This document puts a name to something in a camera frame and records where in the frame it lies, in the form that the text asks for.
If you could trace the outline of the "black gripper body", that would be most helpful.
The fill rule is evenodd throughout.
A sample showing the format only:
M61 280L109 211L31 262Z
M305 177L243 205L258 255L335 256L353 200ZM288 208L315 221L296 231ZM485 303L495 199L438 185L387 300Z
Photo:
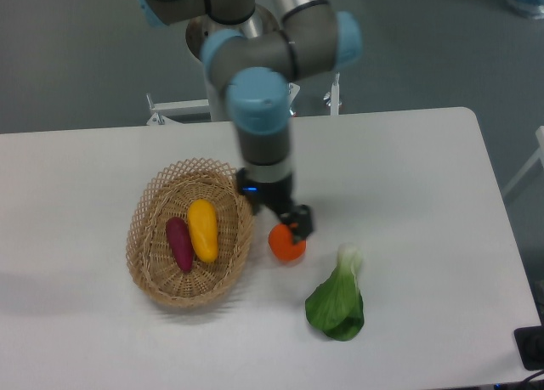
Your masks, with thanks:
M235 181L237 192L247 199L253 215L257 215L263 207L266 207L279 220L292 218L295 212L292 174L277 182L262 183L250 179L247 170L242 168L236 172Z

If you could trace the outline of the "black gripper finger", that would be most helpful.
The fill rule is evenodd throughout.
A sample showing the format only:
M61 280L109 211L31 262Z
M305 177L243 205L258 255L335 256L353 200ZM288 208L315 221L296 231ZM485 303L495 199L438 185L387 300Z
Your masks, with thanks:
M293 206L280 215L280 222L287 226L293 242L307 240L314 232L313 212L307 205Z

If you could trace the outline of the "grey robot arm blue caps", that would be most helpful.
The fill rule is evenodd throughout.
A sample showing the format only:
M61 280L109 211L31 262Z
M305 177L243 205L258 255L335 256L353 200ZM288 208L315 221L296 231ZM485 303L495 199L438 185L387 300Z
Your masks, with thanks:
M256 0L138 0L152 25L168 26L204 16L216 29L199 53L216 105L235 125L243 168L239 192L254 209L266 207L306 240L312 211L292 198L289 85L354 63L362 52L356 18L335 12L329 0L274 0L280 28L252 37L247 23Z

